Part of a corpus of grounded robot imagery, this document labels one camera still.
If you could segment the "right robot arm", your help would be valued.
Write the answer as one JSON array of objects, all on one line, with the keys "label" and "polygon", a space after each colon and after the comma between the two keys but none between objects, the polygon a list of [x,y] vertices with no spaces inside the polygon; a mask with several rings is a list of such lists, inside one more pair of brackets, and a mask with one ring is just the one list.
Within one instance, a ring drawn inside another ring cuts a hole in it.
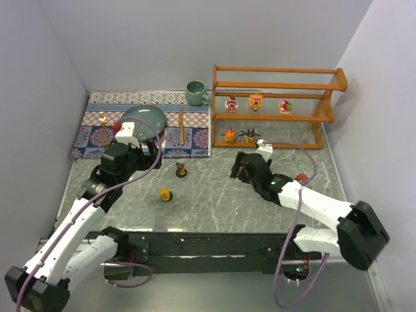
[{"label": "right robot arm", "polygon": [[370,204],[325,196],[297,180],[270,170],[259,153],[238,152],[230,176],[249,183],[265,201],[301,213],[324,224],[323,229],[298,226],[291,240],[303,252],[340,255],[352,267],[368,270],[390,238]]}]

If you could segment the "black yellow spiky creature toy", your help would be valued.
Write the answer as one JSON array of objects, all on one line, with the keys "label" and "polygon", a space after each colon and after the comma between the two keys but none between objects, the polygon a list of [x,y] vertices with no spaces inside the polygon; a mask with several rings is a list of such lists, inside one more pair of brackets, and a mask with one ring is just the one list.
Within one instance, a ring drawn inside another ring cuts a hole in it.
[{"label": "black yellow spiky creature toy", "polygon": [[255,142],[255,139],[257,137],[260,137],[261,135],[255,132],[255,129],[247,129],[246,131],[241,130],[239,133],[240,137],[243,137],[245,142],[251,143]]}]

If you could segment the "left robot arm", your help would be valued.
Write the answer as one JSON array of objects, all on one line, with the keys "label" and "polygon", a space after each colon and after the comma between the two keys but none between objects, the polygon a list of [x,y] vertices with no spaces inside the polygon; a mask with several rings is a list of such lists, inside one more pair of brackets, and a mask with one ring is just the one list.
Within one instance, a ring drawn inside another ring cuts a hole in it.
[{"label": "left robot arm", "polygon": [[76,251],[121,197],[123,187],[135,182],[135,172],[146,176],[161,167],[161,143],[152,139],[145,143],[148,154],[140,144],[113,141],[44,246],[22,267],[8,270],[5,283],[16,311],[62,311],[74,288],[100,264],[121,261],[131,265],[133,246],[129,235],[114,227],[104,229],[80,253]]}]

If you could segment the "pink bear donut toy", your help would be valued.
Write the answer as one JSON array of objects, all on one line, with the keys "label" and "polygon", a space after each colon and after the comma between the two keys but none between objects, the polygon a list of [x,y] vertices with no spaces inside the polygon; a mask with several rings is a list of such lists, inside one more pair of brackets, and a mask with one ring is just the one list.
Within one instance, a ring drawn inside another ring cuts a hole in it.
[{"label": "pink bear donut toy", "polygon": [[280,101],[279,111],[281,114],[290,114],[292,112],[292,109],[293,109],[293,104],[289,100],[283,99]]}]

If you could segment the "yellow duck toy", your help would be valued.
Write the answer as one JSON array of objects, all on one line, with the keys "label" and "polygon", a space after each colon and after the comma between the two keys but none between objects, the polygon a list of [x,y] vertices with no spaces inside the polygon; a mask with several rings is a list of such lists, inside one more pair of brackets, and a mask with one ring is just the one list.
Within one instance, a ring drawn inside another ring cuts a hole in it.
[{"label": "yellow duck toy", "polygon": [[164,189],[162,188],[159,193],[160,193],[161,200],[163,202],[169,202],[173,199],[172,191],[170,191],[167,188],[164,188]]}]

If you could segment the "brown-haired figure with dark creature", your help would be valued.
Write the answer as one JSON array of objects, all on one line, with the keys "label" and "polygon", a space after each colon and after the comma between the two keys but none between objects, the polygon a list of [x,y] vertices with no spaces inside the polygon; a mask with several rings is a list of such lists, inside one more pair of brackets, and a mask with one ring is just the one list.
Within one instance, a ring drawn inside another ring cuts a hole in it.
[{"label": "brown-haired figure with dark creature", "polygon": [[182,162],[176,162],[176,171],[175,175],[179,178],[185,177],[187,175],[187,170],[185,169],[185,164]]}]

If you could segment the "pink bear strawberry cake toy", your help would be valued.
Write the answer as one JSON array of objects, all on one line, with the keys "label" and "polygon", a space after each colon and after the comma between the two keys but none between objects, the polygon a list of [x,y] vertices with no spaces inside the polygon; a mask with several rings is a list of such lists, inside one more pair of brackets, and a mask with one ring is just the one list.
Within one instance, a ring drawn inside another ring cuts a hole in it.
[{"label": "pink bear strawberry cake toy", "polygon": [[235,96],[229,96],[224,103],[227,113],[236,113],[238,110],[238,102]]}]

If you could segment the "pink flower bear toy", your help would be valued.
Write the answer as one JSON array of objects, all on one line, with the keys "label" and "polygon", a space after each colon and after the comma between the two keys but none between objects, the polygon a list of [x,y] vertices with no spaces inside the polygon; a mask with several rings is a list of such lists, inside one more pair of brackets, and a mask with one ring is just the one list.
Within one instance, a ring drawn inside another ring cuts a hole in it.
[{"label": "pink flower bear toy", "polygon": [[257,112],[263,104],[263,96],[261,94],[251,94],[248,99],[249,108]]}]

